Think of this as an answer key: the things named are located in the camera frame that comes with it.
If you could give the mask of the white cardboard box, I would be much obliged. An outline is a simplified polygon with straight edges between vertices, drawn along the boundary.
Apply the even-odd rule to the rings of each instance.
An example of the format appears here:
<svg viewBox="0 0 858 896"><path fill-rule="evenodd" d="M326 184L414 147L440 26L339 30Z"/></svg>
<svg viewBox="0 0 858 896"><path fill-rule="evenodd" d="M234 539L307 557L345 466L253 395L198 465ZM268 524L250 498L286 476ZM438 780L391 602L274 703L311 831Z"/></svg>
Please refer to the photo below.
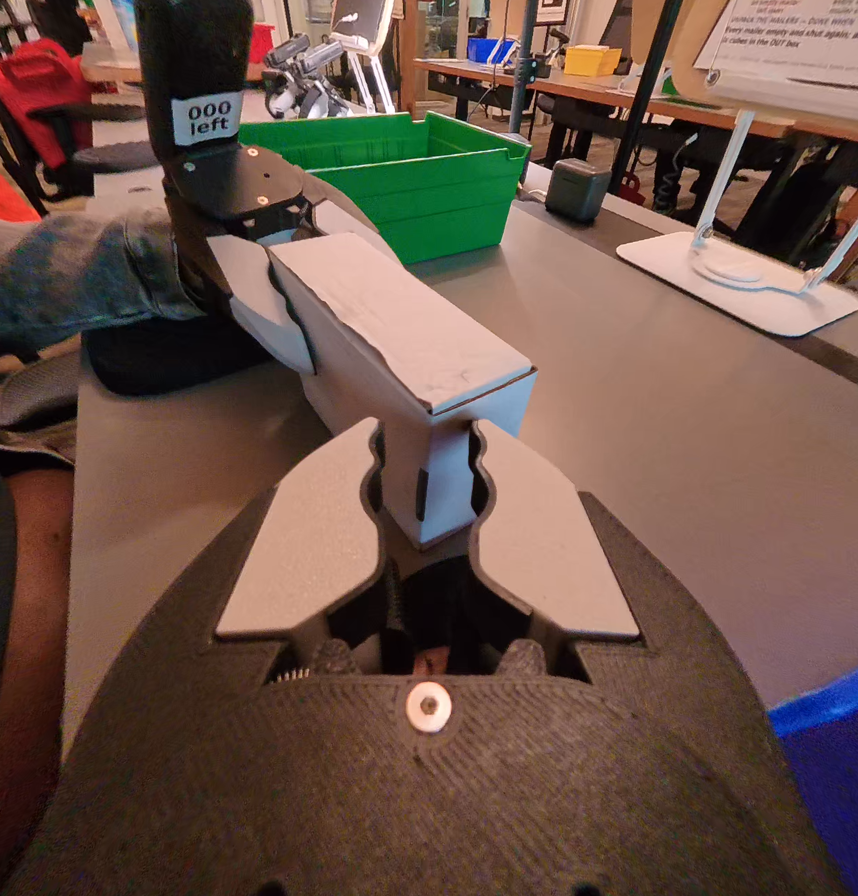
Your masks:
<svg viewBox="0 0 858 896"><path fill-rule="evenodd" d="M333 435L378 420L400 530L422 550L471 525L471 423L518 436L536 367L356 234L269 251L311 352L304 394Z"/></svg>

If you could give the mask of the yellow bin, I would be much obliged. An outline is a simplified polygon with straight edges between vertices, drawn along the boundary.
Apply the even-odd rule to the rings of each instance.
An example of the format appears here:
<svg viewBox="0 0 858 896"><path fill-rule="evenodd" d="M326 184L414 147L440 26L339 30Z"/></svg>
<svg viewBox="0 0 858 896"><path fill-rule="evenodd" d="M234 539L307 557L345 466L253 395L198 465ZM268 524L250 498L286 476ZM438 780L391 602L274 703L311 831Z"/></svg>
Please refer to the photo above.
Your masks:
<svg viewBox="0 0 858 896"><path fill-rule="evenodd" d="M574 45L565 50L562 70L579 77L613 75L621 63L622 49L602 45Z"/></svg>

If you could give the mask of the black tripod pole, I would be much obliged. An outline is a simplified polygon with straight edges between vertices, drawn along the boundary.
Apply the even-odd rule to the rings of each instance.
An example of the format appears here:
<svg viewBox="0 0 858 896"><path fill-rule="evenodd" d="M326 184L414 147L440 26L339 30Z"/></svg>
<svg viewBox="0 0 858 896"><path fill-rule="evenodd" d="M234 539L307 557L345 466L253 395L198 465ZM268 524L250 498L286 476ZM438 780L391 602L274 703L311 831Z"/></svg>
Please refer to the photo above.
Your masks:
<svg viewBox="0 0 858 896"><path fill-rule="evenodd" d="M656 20L656 29L651 36L647 58L614 158L612 178L608 187L608 192L614 196L618 196L621 192L631 153L640 135L644 118L647 114L647 106L656 89L656 81L668 51L670 39L675 30L682 5L682 1L664 1Z"/></svg>

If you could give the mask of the blue plastic bin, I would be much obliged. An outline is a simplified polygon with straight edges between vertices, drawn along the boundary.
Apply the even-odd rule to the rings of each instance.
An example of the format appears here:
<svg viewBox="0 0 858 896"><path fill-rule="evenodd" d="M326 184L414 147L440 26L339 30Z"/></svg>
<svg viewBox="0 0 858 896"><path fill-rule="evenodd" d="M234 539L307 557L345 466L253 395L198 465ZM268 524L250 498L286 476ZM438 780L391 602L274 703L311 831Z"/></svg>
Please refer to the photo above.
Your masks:
<svg viewBox="0 0 858 896"><path fill-rule="evenodd" d="M818 834L858 895L858 669L768 716Z"/></svg>

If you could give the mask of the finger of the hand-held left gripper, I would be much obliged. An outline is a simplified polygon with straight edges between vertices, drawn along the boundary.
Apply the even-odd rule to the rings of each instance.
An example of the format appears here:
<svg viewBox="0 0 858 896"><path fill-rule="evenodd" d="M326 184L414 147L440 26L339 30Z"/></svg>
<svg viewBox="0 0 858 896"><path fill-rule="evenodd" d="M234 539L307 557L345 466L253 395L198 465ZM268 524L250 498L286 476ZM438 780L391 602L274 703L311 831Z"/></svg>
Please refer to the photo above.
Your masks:
<svg viewBox="0 0 858 896"><path fill-rule="evenodd" d="M302 172L302 187L303 195L313 209L313 230L325 236L345 232L356 234L393 263L402 264L375 225L348 196L307 171Z"/></svg>
<svg viewBox="0 0 858 896"><path fill-rule="evenodd" d="M301 375L314 375L305 335L270 278L266 248L233 235L207 237L207 245L230 288L233 319L272 357Z"/></svg>

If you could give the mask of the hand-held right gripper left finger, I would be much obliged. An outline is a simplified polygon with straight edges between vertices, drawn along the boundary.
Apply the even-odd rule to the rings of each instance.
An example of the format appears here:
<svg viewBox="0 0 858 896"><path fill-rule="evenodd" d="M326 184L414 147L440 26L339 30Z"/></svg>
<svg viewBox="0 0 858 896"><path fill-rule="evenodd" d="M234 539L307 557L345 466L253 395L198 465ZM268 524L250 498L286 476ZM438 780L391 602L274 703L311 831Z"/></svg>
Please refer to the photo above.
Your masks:
<svg viewBox="0 0 858 896"><path fill-rule="evenodd" d="M387 557L370 496L381 427L366 418L278 483L215 634L367 641L387 616Z"/></svg>

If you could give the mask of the grey desk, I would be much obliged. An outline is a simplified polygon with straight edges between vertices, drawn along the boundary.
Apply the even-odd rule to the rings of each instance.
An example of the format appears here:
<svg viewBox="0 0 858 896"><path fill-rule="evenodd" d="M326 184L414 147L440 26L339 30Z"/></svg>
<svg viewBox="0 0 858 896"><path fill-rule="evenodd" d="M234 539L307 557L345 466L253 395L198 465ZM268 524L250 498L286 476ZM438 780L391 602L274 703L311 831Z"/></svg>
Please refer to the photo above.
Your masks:
<svg viewBox="0 0 858 896"><path fill-rule="evenodd" d="M858 711L858 313L779 341L617 259L668 220L513 203L500 245L414 268L539 373L522 440L683 582L776 717ZM166 396L80 378L65 749L174 578L326 431L275 361Z"/></svg>

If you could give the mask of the white document stand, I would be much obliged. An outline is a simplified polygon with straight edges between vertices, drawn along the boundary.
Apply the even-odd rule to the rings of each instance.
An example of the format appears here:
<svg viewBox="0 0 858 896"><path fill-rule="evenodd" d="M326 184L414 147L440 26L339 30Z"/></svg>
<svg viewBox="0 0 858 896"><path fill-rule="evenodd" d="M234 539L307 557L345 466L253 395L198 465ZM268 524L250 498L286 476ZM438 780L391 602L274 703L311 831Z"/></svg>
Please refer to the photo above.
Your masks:
<svg viewBox="0 0 858 896"><path fill-rule="evenodd" d="M858 239L858 218L826 262L801 271L714 235L714 215L756 110L811 113L858 126L858 86L823 76L775 79L722 66L703 80L703 98L736 103L738 115L701 217L681 231L625 243L618 257L765 333L798 338L858 311L858 298L828 282Z"/></svg>

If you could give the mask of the person's leg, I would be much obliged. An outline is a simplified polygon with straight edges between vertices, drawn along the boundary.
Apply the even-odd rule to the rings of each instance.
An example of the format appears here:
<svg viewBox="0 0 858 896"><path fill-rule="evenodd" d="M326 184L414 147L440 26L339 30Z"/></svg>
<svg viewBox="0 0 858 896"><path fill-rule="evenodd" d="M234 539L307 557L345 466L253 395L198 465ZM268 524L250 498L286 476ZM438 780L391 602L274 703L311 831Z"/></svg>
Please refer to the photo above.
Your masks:
<svg viewBox="0 0 858 896"><path fill-rule="evenodd" d="M0 449L0 889L59 777L74 470Z"/></svg>

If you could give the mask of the white stand with legs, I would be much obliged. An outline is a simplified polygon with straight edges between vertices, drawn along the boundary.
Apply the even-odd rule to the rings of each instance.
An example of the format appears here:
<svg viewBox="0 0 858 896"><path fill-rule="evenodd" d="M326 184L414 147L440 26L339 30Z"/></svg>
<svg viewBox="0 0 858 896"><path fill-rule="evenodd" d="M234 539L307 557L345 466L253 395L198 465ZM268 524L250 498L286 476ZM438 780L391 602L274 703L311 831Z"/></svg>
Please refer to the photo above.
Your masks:
<svg viewBox="0 0 858 896"><path fill-rule="evenodd" d="M357 92L370 115L375 115L377 108L374 91L363 69L363 58L370 64L382 111L390 115L396 112L380 59L389 35L394 4L394 1L334 1L332 6L330 38L344 49L356 79Z"/></svg>

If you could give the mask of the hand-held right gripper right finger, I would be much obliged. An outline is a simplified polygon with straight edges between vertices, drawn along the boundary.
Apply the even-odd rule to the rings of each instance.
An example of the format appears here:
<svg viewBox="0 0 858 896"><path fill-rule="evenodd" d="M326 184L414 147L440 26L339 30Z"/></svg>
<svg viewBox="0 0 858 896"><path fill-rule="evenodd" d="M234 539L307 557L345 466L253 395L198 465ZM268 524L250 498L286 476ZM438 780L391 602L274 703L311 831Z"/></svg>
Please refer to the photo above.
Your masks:
<svg viewBox="0 0 858 896"><path fill-rule="evenodd" d="M632 642L640 630L574 484L490 420L475 472L488 500L470 536L476 577L537 640Z"/></svg>

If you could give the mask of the red jacket on chair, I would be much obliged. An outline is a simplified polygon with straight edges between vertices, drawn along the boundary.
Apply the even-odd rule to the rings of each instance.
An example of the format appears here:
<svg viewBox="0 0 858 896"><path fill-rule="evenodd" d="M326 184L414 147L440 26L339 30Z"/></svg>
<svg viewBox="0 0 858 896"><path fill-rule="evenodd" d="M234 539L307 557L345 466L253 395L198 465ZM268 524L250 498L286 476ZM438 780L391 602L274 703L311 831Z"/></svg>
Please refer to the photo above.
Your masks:
<svg viewBox="0 0 858 896"><path fill-rule="evenodd" d="M80 71L79 57L71 57L53 39L22 43L0 61L0 103L49 169L67 161L51 125L31 113L54 106L91 103L90 84Z"/></svg>

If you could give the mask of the grey tripod pole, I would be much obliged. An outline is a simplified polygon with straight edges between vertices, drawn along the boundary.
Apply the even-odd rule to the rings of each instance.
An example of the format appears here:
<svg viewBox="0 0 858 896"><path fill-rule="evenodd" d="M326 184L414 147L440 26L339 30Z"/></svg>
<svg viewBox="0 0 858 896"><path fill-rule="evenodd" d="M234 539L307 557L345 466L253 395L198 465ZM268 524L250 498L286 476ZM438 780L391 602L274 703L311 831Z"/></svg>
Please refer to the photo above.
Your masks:
<svg viewBox="0 0 858 896"><path fill-rule="evenodd" d="M539 1L525 1L523 27L519 39L516 65L512 74L513 86L510 102L509 133L521 132L525 108L525 94L535 76L536 63L533 57L533 40Z"/></svg>

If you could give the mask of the green plastic bin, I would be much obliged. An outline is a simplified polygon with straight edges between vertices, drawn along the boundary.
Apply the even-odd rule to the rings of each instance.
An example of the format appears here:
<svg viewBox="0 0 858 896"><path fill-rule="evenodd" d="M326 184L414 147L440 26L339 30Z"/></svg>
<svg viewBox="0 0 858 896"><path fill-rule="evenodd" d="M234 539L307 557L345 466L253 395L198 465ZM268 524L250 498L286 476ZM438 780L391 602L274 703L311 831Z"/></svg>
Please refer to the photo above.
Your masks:
<svg viewBox="0 0 858 896"><path fill-rule="evenodd" d="M333 185L407 265L498 245L531 152L433 112L250 123L240 137Z"/></svg>

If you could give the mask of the printed instruction sheet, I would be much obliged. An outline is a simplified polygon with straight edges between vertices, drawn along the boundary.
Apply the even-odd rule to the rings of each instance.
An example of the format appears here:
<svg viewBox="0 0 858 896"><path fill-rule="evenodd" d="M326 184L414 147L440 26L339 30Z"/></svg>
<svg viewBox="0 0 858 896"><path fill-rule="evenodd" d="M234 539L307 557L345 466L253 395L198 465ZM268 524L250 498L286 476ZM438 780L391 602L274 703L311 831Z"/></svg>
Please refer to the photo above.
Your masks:
<svg viewBox="0 0 858 896"><path fill-rule="evenodd" d="M858 1L727 2L693 67L725 97L858 118Z"/></svg>

